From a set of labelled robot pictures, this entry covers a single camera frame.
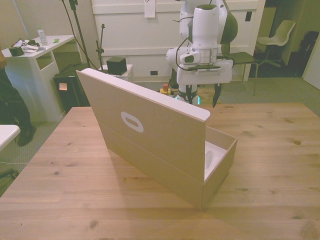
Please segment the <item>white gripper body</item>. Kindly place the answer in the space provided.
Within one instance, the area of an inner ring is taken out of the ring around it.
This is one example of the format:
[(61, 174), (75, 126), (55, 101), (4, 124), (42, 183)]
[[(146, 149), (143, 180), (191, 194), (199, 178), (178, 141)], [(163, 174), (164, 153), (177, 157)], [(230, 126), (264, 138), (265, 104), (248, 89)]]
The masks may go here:
[(232, 80), (232, 60), (218, 60), (214, 64), (180, 64), (177, 70), (179, 85), (222, 84)]

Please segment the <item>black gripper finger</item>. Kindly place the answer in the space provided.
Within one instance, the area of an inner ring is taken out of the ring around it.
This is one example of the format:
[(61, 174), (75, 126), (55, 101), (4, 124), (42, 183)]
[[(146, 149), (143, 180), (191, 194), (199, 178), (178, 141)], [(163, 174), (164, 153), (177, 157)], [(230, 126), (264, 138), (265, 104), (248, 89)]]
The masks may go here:
[(219, 100), (220, 94), (222, 90), (222, 84), (221, 83), (216, 83), (214, 85), (214, 95), (212, 99), (212, 107), (214, 108)]
[(186, 91), (186, 97), (185, 99), (192, 104), (193, 103), (193, 95), (192, 95), (192, 85), (186, 85), (185, 86), (185, 91)]

